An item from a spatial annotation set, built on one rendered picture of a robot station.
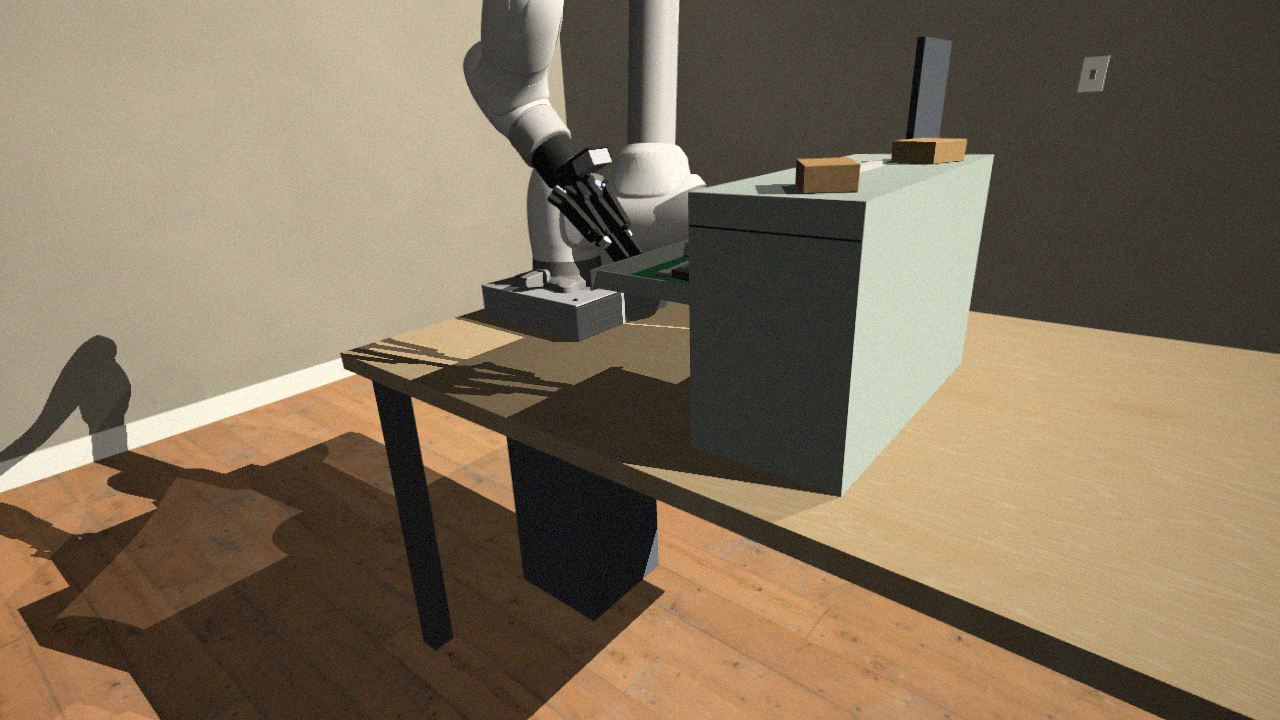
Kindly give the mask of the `brown rectangular box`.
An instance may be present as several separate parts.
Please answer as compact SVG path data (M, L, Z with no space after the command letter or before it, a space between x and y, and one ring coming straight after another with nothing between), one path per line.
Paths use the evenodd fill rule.
M803 193L858 192L860 167L850 158L797 159L795 184Z

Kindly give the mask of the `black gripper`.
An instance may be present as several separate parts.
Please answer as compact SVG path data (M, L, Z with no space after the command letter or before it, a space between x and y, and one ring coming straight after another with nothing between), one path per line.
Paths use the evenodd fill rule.
M611 181L595 181L593 174L577 177L570 170L570 159L577 154L579 149L567 135L547 138L532 154L532 167L552 190L547 200L588 242L596 241L598 247L605 249L614 263L643 254L628 231L632 223L614 196Z

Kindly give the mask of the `tan rectangular block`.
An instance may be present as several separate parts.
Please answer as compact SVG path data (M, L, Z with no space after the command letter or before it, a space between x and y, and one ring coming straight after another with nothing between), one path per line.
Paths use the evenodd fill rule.
M941 164L964 161L966 138L895 140L891 161Z

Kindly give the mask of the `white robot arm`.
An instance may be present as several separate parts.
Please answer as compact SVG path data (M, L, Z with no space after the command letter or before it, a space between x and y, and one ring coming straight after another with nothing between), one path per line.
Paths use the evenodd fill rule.
M547 83L563 4L483 0L481 41L465 55L474 100L529 167L547 138L571 138L550 108ZM643 250L689 240L689 191L707 188L690 174L689 159L675 145L677 56L678 0L628 0L628 145L616 156L612 176L596 173L612 161L608 145L584 149L568 165L573 176L611 181ZM572 293L590 286L589 270L602 266L602 247L588 242L547 200L550 192L532 167L527 191L532 270L515 275L515 283Z

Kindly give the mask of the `pale green box-shaped chest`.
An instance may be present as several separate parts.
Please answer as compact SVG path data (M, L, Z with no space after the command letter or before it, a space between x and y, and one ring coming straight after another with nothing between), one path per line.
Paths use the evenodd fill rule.
M891 156L690 191L689 240L589 270L689 305L691 447L842 497L961 364L995 154Z

